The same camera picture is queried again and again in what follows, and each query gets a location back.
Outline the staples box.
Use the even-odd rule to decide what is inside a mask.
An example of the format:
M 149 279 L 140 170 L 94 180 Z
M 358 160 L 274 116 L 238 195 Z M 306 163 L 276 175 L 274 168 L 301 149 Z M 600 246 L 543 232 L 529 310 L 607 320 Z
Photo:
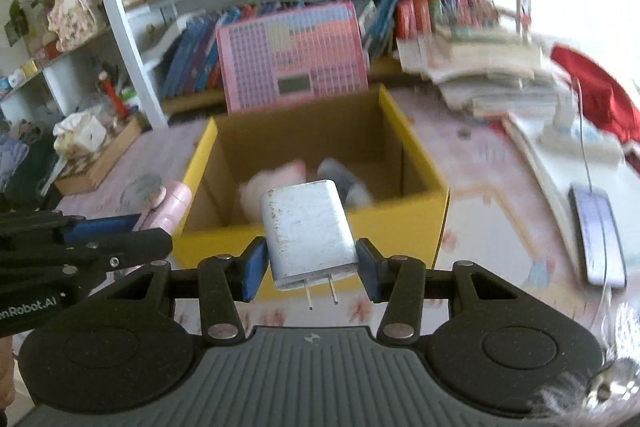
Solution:
M 186 184 L 179 181 L 163 182 L 134 231 L 161 229 L 169 235 L 174 234 L 191 202 L 192 191 Z

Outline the large white charger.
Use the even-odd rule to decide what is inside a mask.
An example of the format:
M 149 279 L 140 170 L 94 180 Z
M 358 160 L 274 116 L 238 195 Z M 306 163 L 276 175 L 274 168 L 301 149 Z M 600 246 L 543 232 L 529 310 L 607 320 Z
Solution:
M 356 274 L 355 239 L 334 182 L 320 180 L 274 188 L 260 198 L 271 275 L 279 291 L 329 287 Z

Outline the silver spray bottle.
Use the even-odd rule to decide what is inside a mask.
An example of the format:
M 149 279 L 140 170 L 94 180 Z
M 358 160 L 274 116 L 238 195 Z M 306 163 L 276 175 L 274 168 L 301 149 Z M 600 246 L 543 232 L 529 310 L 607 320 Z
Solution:
M 358 176 L 334 158 L 326 158 L 317 169 L 320 180 L 331 180 L 345 209 L 358 209 L 373 204 L 373 197 Z

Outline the pink plush toy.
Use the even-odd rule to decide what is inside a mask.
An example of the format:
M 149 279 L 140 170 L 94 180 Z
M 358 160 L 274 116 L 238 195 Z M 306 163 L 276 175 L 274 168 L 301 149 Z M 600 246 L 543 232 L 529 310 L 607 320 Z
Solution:
M 247 221 L 262 221 L 262 195 L 276 188 L 302 184 L 307 179 L 306 164 L 295 159 L 272 170 L 262 170 L 240 186 L 240 207 Z

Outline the clear tape roll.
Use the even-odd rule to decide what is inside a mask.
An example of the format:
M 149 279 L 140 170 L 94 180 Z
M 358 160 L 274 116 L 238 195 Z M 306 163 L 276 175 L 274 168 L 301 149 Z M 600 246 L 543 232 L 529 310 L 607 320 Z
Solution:
M 145 173 L 127 185 L 120 196 L 120 207 L 134 211 L 153 207 L 163 194 L 162 178 L 156 173 Z

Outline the pile of clothes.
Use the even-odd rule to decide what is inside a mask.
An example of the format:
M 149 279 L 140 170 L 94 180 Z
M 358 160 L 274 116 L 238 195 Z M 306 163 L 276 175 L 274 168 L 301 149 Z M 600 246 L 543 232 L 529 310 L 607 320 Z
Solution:
M 58 161 L 53 135 L 40 124 L 22 120 L 1 133 L 1 211 L 39 208 Z

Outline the wooden chess box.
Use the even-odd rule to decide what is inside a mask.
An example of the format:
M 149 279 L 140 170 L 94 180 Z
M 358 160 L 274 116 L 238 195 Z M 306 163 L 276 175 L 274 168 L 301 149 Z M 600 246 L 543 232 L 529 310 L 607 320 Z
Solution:
M 115 131 L 107 132 L 105 142 L 96 153 L 68 162 L 55 179 L 55 187 L 63 196 L 96 191 L 147 127 L 148 122 L 143 116 L 130 117 Z

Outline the tissue pack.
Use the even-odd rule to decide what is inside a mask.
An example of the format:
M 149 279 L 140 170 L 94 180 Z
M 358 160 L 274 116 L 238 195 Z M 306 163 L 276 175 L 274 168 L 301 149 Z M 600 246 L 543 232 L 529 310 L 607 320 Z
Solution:
M 93 113 L 73 113 L 53 127 L 53 147 L 66 159 L 81 158 L 96 153 L 107 135 L 106 128 Z

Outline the red pen toy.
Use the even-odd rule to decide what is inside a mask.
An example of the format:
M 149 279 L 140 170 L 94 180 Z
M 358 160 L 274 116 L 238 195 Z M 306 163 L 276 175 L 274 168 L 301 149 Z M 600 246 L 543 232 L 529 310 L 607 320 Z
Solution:
M 127 117 L 127 109 L 122 100 L 119 98 L 112 83 L 112 78 L 106 70 L 101 70 L 99 73 L 99 87 L 107 95 L 107 98 L 112 102 L 115 113 L 118 118 L 124 119 Z

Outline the smartphone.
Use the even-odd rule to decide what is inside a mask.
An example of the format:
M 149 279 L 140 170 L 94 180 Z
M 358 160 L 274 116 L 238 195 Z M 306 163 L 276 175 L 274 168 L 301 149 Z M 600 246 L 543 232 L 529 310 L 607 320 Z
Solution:
M 626 265 L 620 234 L 605 191 L 574 184 L 568 200 L 577 225 L 578 251 L 582 255 L 586 282 L 593 287 L 627 286 Z

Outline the white power strip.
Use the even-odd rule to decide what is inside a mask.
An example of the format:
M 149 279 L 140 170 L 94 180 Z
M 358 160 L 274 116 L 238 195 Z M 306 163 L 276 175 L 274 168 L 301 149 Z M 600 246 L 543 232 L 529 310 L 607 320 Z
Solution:
M 620 141 L 610 132 L 594 127 L 571 98 L 559 98 L 552 119 L 539 137 L 549 152 L 617 166 L 624 159 Z

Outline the row of blue books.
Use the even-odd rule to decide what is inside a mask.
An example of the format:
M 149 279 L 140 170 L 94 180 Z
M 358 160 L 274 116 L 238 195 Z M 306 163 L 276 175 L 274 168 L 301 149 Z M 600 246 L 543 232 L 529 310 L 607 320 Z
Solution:
M 160 99 L 172 100 L 214 89 L 216 81 L 210 80 L 210 77 L 219 63 L 218 30 L 252 17 L 255 12 L 255 5 L 244 4 L 190 20 L 172 54 L 168 72 L 160 86 Z

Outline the stack of papers and books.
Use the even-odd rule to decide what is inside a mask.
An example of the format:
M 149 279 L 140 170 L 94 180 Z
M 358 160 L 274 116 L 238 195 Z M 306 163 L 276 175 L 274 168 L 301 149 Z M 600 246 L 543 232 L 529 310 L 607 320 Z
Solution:
M 448 108 L 477 118 L 548 116 L 570 99 L 567 72 L 538 44 L 509 31 L 484 40 L 434 34 L 396 44 L 404 72 L 431 81 Z

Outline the pink learning tablet board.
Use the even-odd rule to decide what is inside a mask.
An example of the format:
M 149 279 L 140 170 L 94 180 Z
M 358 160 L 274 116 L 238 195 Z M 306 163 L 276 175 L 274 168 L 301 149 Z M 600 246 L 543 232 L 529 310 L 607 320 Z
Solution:
M 229 113 L 366 90 L 368 60 L 352 2 L 242 20 L 217 44 Z

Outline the red bag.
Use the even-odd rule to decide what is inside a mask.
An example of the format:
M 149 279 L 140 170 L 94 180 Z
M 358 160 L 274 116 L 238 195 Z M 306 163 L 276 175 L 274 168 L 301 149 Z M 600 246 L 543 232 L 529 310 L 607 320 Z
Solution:
M 582 88 L 582 113 L 601 131 L 612 133 L 623 145 L 639 142 L 639 109 L 620 83 L 589 57 L 555 44 L 550 58 Z

